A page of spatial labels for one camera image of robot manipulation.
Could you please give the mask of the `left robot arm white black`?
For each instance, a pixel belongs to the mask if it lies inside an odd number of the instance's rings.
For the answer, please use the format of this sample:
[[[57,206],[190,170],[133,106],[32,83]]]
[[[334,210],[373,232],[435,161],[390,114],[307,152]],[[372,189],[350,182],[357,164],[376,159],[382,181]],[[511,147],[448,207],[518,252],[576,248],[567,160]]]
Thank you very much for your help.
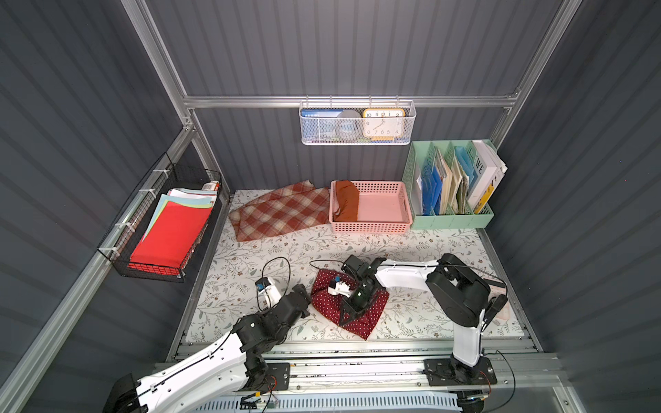
[[[242,317],[221,339],[165,370],[114,383],[104,412],[187,412],[238,391],[277,385],[263,359],[284,342],[289,330],[309,315],[312,299],[297,284],[270,309]]]

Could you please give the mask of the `red plaid skirt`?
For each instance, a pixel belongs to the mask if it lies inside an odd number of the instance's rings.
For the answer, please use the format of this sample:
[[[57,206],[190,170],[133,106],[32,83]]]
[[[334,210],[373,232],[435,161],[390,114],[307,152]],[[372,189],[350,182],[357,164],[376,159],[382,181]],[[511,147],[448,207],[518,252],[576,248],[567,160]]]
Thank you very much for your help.
[[[278,237],[329,223],[330,191],[310,181],[268,192],[231,211],[237,241]]]

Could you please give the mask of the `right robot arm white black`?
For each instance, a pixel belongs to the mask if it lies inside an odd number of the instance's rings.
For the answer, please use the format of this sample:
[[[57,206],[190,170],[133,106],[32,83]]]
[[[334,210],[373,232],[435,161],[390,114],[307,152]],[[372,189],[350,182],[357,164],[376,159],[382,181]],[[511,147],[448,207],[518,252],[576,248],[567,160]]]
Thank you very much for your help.
[[[490,285],[452,254],[428,262],[398,262],[376,258],[367,263],[350,256],[342,272],[356,283],[348,297],[342,298],[339,324],[361,318],[376,301],[376,294],[392,288],[428,291],[454,324],[451,360],[456,366],[476,367],[482,353],[483,330],[487,325]]]

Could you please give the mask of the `dark red polka-dot skirt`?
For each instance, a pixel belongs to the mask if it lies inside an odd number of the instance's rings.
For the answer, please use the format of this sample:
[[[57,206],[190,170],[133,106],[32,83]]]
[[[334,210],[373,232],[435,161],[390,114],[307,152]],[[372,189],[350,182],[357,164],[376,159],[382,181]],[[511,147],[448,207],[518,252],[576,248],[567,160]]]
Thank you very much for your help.
[[[339,326],[344,296],[329,293],[329,287],[336,280],[345,283],[351,291],[356,289],[357,283],[349,275],[330,269],[322,269],[313,282],[311,297],[313,307],[334,325]],[[355,321],[345,324],[343,329],[361,337],[363,340],[367,340],[378,324],[389,297],[390,294],[386,290],[377,291],[368,310]]]

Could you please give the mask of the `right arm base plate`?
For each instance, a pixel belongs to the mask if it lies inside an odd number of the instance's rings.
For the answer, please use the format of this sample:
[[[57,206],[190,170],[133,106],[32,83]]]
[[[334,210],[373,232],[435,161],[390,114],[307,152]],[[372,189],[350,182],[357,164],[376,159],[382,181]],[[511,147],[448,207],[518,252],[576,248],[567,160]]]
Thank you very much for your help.
[[[490,359],[487,357],[480,357],[478,363],[473,367],[457,361],[454,357],[425,359],[423,361],[423,374],[432,387],[497,384],[497,376]]]

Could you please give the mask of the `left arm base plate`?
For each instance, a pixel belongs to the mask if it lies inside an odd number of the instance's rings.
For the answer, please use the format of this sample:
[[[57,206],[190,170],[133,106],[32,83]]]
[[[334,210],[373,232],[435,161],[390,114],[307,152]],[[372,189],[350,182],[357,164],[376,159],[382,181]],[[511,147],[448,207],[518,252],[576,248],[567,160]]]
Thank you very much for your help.
[[[246,390],[267,393],[285,391],[289,388],[291,365],[289,363],[268,363],[264,373],[259,373],[255,379],[250,379]]]

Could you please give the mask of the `rust orange skirt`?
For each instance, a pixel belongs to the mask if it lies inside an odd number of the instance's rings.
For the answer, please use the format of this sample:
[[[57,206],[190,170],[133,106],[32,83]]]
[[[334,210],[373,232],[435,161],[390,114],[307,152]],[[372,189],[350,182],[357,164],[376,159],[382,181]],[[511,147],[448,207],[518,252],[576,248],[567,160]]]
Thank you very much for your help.
[[[357,222],[360,192],[354,182],[338,181],[335,185],[337,209],[333,215],[335,222]]]

